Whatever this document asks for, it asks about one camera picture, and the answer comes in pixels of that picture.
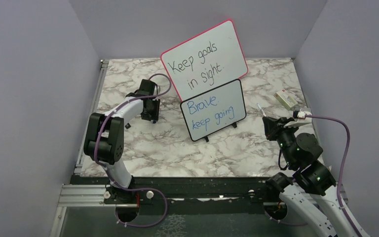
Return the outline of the blue whiteboard marker pen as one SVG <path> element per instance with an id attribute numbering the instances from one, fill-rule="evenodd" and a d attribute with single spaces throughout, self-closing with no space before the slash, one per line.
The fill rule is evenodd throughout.
<path id="1" fill-rule="evenodd" d="M 260 114 L 260 116 L 261 116 L 261 117 L 266 117 L 266 114 L 265 114 L 263 108 L 260 106 L 259 103 L 257 103 L 257 107 L 258 107 L 258 110 L 259 110 L 259 114 Z"/>

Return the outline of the black framed whiteboard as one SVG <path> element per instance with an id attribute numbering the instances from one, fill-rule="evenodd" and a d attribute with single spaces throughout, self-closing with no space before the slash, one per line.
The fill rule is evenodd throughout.
<path id="1" fill-rule="evenodd" d="M 246 118 L 246 106 L 241 80 L 234 79 L 180 103 L 180 109 L 193 142 Z"/>

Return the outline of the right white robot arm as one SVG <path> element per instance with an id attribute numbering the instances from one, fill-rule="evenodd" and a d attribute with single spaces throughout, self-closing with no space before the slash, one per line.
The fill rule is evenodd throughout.
<path id="1" fill-rule="evenodd" d="M 342 177 L 335 179 L 318 159 L 323 148 L 315 135 L 295 132 L 311 123 L 310 112 L 295 111 L 291 118 L 263 116 L 265 136 L 276 141 L 291 178 L 282 172 L 266 181 L 265 195 L 281 200 L 298 213 L 320 237 L 367 237 L 368 233 L 353 216 L 341 197 Z"/>

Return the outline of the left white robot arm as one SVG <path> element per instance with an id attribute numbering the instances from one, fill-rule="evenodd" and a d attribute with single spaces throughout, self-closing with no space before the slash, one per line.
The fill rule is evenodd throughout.
<path id="1" fill-rule="evenodd" d="M 102 166 L 111 185 L 117 188 L 117 197 L 125 203 L 135 198 L 135 189 L 130 186 L 132 175 L 121 160 L 124 131 L 137 116 L 154 123 L 158 121 L 160 100 L 155 97 L 157 90 L 155 82 L 144 79 L 139 89 L 127 94 L 117 108 L 104 114 L 92 113 L 89 117 L 83 152 Z"/>

